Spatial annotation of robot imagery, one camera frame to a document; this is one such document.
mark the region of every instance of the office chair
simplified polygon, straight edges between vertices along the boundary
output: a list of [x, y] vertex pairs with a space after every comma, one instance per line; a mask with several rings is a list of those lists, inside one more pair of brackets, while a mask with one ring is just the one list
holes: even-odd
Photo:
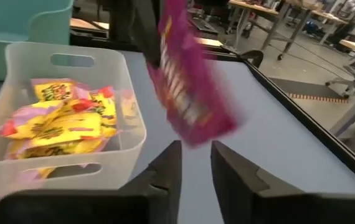
[[194, 0], [194, 3], [202, 6], [202, 14], [198, 17], [193, 17], [190, 23], [204, 34], [217, 35], [218, 31], [214, 29], [206, 20], [204, 14], [206, 11], [211, 11], [212, 7], [225, 7], [229, 0]]

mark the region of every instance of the floor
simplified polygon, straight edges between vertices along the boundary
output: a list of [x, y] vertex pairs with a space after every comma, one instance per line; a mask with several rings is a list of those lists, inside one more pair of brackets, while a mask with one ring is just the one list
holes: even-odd
[[[262, 18], [259, 19], [263, 24], [268, 23], [268, 21], [262, 21]], [[288, 37], [293, 32], [293, 29], [281, 26], [278, 32]], [[233, 42], [234, 37], [235, 34], [226, 35], [224, 39], [229, 44]], [[238, 49], [241, 52], [260, 49], [265, 39], [266, 33], [254, 28], [248, 39], [241, 37]], [[343, 63], [349, 60], [349, 56], [329, 47], [317, 45], [316, 43], [315, 40], [307, 35], [299, 34], [295, 40], [295, 44], [291, 46], [288, 55], [285, 55], [283, 60], [278, 61], [277, 56], [284, 48], [285, 43], [273, 40], [271, 45], [264, 51], [264, 59], [260, 71], [272, 78], [321, 85], [337, 77], [352, 79], [342, 67]], [[345, 89], [340, 84], [335, 84], [331, 88], [338, 93], [342, 93]], [[301, 99], [294, 99], [294, 101], [324, 128], [330, 129], [355, 103], [355, 96], [351, 97], [349, 103], [331, 103]], [[355, 151], [355, 123], [340, 137], [351, 137], [350, 141], [346, 144]]]

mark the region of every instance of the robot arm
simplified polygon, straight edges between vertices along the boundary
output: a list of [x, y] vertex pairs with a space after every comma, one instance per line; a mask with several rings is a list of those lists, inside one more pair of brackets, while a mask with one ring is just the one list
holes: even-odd
[[111, 13], [122, 29], [128, 30], [133, 43], [147, 62], [159, 66], [161, 58], [158, 21], [163, 0], [112, 0]]

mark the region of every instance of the purple candy bag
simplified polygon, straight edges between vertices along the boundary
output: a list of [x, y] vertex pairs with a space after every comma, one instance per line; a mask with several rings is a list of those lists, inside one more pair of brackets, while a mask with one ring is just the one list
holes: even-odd
[[189, 29], [185, 0], [165, 0], [158, 31], [161, 66], [147, 67], [174, 130], [192, 146], [235, 130], [239, 119], [229, 104], [232, 98]]

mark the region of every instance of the candy bag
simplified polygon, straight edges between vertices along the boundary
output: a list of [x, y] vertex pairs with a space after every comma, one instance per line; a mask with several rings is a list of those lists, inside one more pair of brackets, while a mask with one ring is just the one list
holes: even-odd
[[11, 139], [33, 138], [60, 113], [64, 103], [53, 100], [23, 106], [0, 127], [0, 135]]
[[105, 124], [116, 124], [114, 93], [111, 86], [106, 86], [99, 90], [92, 90], [92, 101], [95, 111], [102, 116], [102, 122]]
[[129, 126], [139, 126], [141, 120], [137, 115], [138, 109], [133, 91], [124, 90], [121, 93], [121, 108], [125, 124]]
[[[7, 159], [28, 159], [33, 157], [58, 156], [65, 154], [84, 154], [91, 152], [100, 152], [108, 139], [91, 139], [78, 140], [74, 142], [54, 144], [52, 146], [43, 146], [27, 149], [21, 154], [18, 154], [18, 149], [21, 146], [21, 141], [13, 141], [9, 144]], [[46, 179], [56, 167], [45, 167], [36, 170], [25, 171], [22, 175], [25, 180]]]
[[186, 4], [165, 0], [158, 23], [161, 66], [147, 68], [168, 121], [194, 146], [235, 130], [239, 119], [189, 30]]
[[102, 117], [102, 134], [105, 138], [110, 138], [117, 133], [113, 88], [106, 86], [90, 93], [95, 111]]
[[33, 139], [21, 140], [16, 154], [22, 154], [30, 148], [68, 143], [81, 139], [97, 139], [102, 136], [100, 116], [97, 113], [79, 113], [59, 117]]
[[62, 142], [48, 146], [32, 147], [23, 152], [19, 152], [24, 146], [24, 140], [16, 140], [10, 142], [7, 147], [7, 159], [28, 159], [45, 156], [61, 156], [69, 154], [84, 154], [89, 152], [100, 152], [104, 143], [108, 139], [97, 138], [89, 140], [76, 140], [70, 142]]
[[74, 99], [64, 103], [59, 116], [67, 116], [84, 111], [90, 111], [94, 108], [92, 100], [87, 99]]
[[69, 78], [33, 78], [31, 83], [39, 101], [90, 99], [88, 86]]

